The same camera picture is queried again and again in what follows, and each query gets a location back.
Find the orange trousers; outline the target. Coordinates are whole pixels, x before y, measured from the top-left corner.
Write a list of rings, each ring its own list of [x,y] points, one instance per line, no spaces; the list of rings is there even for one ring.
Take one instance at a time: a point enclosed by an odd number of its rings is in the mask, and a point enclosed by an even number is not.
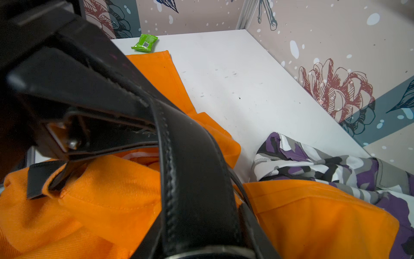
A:
[[[235,167],[239,143],[207,114],[196,112],[170,54],[126,57],[169,100],[169,106],[211,134],[226,164]],[[136,258],[136,250],[162,211],[158,147],[104,155],[76,169],[60,191],[51,191],[52,180],[64,170],[59,166],[41,180],[41,197],[32,200],[27,198],[30,167],[10,172],[4,180],[1,258]],[[248,197],[246,184],[234,188],[236,206],[243,203],[242,192]],[[254,209],[253,214],[259,223]]]

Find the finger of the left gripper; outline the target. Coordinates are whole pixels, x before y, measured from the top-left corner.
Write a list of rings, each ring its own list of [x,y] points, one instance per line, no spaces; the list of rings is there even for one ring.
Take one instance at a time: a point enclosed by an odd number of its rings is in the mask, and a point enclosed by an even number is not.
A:
[[[1,2],[1,176],[35,147],[24,114],[6,87],[6,73],[44,47],[58,49],[141,100],[169,100],[72,1]]]
[[[6,87],[43,156],[82,161],[158,146],[148,104],[58,49],[10,69]]]

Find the small green packet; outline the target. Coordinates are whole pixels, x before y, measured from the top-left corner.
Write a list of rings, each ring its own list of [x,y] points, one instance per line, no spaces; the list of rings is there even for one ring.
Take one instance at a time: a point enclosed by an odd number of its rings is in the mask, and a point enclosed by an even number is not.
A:
[[[131,49],[138,52],[150,53],[157,41],[158,37],[156,36],[142,34],[139,41],[134,46],[131,46]]]

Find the black leather belt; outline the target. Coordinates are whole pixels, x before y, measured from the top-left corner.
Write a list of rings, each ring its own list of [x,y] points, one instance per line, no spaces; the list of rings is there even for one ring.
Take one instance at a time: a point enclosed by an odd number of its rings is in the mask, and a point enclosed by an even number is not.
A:
[[[236,206],[234,188],[241,183],[211,134],[172,106],[154,98],[141,101],[151,108],[157,130],[162,211],[135,257],[277,259],[245,192]],[[60,191],[76,169],[103,156],[31,166],[27,198],[40,198],[41,180],[59,166],[64,170],[52,180],[51,191]]]

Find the purple camouflage trousers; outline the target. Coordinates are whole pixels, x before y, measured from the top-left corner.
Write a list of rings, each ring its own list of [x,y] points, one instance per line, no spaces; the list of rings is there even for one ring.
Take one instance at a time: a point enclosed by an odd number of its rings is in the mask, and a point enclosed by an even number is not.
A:
[[[284,259],[411,259],[414,176],[375,158],[331,156],[271,133],[245,185]]]

